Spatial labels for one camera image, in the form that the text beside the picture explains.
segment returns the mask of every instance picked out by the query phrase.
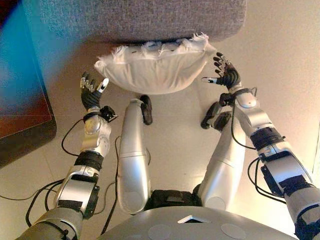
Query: dark wooden cabinet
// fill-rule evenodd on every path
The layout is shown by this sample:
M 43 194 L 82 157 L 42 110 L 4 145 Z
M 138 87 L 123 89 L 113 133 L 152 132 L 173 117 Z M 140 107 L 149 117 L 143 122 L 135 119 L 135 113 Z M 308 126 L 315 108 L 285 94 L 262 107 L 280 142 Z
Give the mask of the dark wooden cabinet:
M 0 0 L 0 168 L 56 135 L 23 7 Z

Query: humanoid robot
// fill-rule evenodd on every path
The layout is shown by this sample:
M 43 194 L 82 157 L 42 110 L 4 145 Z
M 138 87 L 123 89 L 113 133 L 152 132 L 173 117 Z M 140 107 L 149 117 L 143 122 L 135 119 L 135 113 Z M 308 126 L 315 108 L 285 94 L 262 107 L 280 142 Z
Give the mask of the humanoid robot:
M 246 136 L 257 151 L 256 161 L 263 163 L 261 171 L 271 191 L 269 197 L 285 200 L 296 236 L 301 240 L 320 239 L 320 189 L 312 184 L 289 143 L 260 109 L 252 90 L 242 87 L 231 62 L 219 52 L 213 59 L 219 77 L 202 80 L 224 85 L 228 93 L 221 94 L 201 123 L 204 129 L 212 127 L 221 132 L 203 181 L 192 193 L 152 190 L 143 132 L 144 124 L 152 123 L 151 101 L 146 95 L 131 100 L 123 121 L 116 189 L 121 208 L 134 216 L 111 230 L 104 229 L 99 240 L 294 239 L 226 211 L 243 171 L 244 147 L 249 148 L 243 144 Z M 56 207 L 30 223 L 18 240 L 79 239 L 83 219 L 94 214 L 100 169 L 110 148 L 108 122 L 115 118 L 115 112 L 110 107 L 100 107 L 108 79 L 95 87 L 85 73 L 80 82 L 87 111 L 80 154 L 56 194 Z M 231 106 L 232 112 L 222 112 L 224 106 Z

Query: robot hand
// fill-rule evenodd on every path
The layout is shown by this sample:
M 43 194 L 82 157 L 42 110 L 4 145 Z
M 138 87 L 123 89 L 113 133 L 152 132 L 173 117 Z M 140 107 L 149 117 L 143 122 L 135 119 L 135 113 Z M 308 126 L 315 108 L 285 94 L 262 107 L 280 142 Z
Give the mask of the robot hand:
M 99 85 L 91 79 L 89 73 L 84 72 L 80 80 L 81 100 L 85 109 L 88 111 L 91 108 L 100 108 L 100 98 L 103 91 L 106 89 L 109 79 L 105 78 Z
M 203 77 L 202 81 L 210 84 L 224 85 L 227 89 L 231 89 L 240 84 L 240 75 L 230 61 L 221 53 L 217 52 L 217 56 L 213 57 L 214 65 L 218 68 L 215 70 L 220 77 Z

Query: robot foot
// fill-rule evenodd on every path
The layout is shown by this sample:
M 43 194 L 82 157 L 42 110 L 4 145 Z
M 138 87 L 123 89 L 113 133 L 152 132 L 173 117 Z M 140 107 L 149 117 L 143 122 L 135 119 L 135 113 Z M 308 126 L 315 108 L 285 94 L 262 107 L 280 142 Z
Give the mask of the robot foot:
M 145 125 L 151 125 L 153 122 L 151 99 L 147 95 L 142 95 L 140 100 L 143 102 L 143 104 L 141 104 L 143 123 Z
M 210 119 L 213 119 L 215 117 L 215 115 L 219 114 L 221 111 L 222 107 L 220 105 L 220 103 L 218 101 L 216 101 L 215 103 L 213 103 L 208 111 L 205 114 L 204 119 L 201 122 L 201 127 L 203 129 L 209 129 L 210 128 L 210 124 L 208 123 L 208 121 Z
M 231 111 L 225 111 L 219 114 L 217 119 L 214 121 L 213 128 L 215 130 L 218 130 L 219 132 L 222 132 L 225 125 L 227 125 L 229 119 L 232 117 Z

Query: beige floor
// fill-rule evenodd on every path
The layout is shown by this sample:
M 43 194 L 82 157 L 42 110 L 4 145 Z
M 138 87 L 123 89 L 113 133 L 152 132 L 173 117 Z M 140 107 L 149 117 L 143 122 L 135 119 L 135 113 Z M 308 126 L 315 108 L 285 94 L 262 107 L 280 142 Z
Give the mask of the beige floor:
M 308 169 L 313 166 L 320 116 L 319 3 L 318 0 L 249 0 L 247 19 L 241 31 L 223 42 L 214 43 L 232 59 L 243 84 L 258 87 L 261 107 Z M 40 38 L 34 41 L 37 49 L 47 44 Z M 28 196 L 44 184 L 65 177 L 75 161 L 61 150 L 60 143 L 73 122 L 85 113 L 80 100 L 79 77 L 84 70 L 89 70 L 99 78 L 93 64 L 96 56 L 106 52 L 106 46 L 83 44 L 60 67 L 54 68 L 55 71 L 50 65 L 54 62 L 50 58 L 51 51 L 47 49 L 48 55 L 40 55 L 39 62 L 57 121 L 57 135 L 45 146 L 0 169 L 2 195 Z M 145 127 L 145 135 L 152 156 L 153 189 L 192 191 L 201 182 L 219 133 L 201 129 L 200 121 L 207 108 L 225 92 L 221 86 L 199 81 L 200 77 L 210 75 L 213 75 L 211 60 L 190 87 L 173 94 L 151 96 L 154 123 Z M 101 104 L 110 105 L 119 114 L 111 123 L 112 143 L 121 134 L 125 108 L 135 96 L 112 84 L 104 93 Z M 83 125 L 79 124 L 66 140 L 66 147 L 72 152 L 78 151 L 82 135 Z M 244 167 L 247 168 L 255 157 L 254 151 L 247 150 Z M 105 187 L 113 181 L 115 170 L 116 155 L 111 148 L 99 179 L 98 210 L 102 208 Z M 265 186 L 262 176 L 259 182 Z M 41 195 L 31 213 L 31 222 L 45 212 L 43 199 Z M 111 188 L 106 210 L 84 221 L 82 240 L 99 236 L 113 200 L 114 188 Z M 0 239 L 14 239 L 27 228 L 25 213 L 29 204 L 29 200 L 0 199 Z M 243 171 L 229 210 L 293 236 L 294 224 L 286 206 L 258 195 L 246 171 Z M 117 206 L 110 227 L 129 217 Z

